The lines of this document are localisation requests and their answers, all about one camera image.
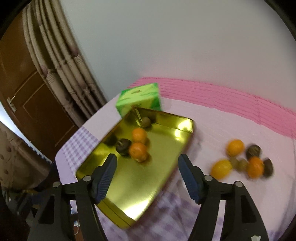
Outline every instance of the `tissue box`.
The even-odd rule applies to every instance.
[[[116,102],[116,108],[124,117],[133,106],[161,110],[158,84],[147,84],[123,90]]]

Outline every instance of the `orange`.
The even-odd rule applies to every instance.
[[[249,165],[247,167],[247,174],[250,178],[259,178],[263,175],[264,163],[259,157],[252,157],[249,160]]]
[[[145,161],[148,158],[147,147],[141,142],[133,143],[128,152],[138,162]]]
[[[221,159],[220,161],[217,161],[213,165],[211,176],[219,180],[226,177],[231,170],[232,170],[231,162],[227,159]]]
[[[226,147],[226,154],[230,157],[237,156],[243,151],[244,151],[244,143],[238,139],[230,141]]]
[[[133,141],[141,142],[143,144],[147,141],[147,132],[142,128],[136,128],[132,131]]]

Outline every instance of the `pink tablecloth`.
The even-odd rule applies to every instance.
[[[223,181],[244,183],[270,240],[277,240],[296,213],[296,114],[260,97],[200,82],[142,78],[131,87],[154,82],[159,83],[164,111],[195,120],[197,131],[187,155],[205,174],[224,157],[225,144],[232,138],[258,144],[263,157],[273,161],[275,174],[271,179],[248,180],[243,174],[232,172]],[[120,120],[115,109],[117,98],[89,119],[58,152],[56,163],[63,184],[77,181],[77,168]],[[222,229],[224,203],[220,206],[214,241],[220,239]],[[98,214],[109,240],[172,241],[188,239],[198,210],[176,170],[134,227],[121,230],[99,210]]]

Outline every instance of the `curtain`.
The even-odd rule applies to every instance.
[[[0,122],[0,182],[6,189],[38,186],[48,175],[50,164]]]
[[[37,71],[81,127],[106,101],[70,33],[58,0],[33,0],[23,10],[24,35]]]

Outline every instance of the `curtain fold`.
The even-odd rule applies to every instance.
[[[48,175],[50,164],[0,122],[0,182],[6,189],[38,186]]]
[[[78,126],[106,101],[79,54],[58,0],[34,0],[23,10],[33,63]]]

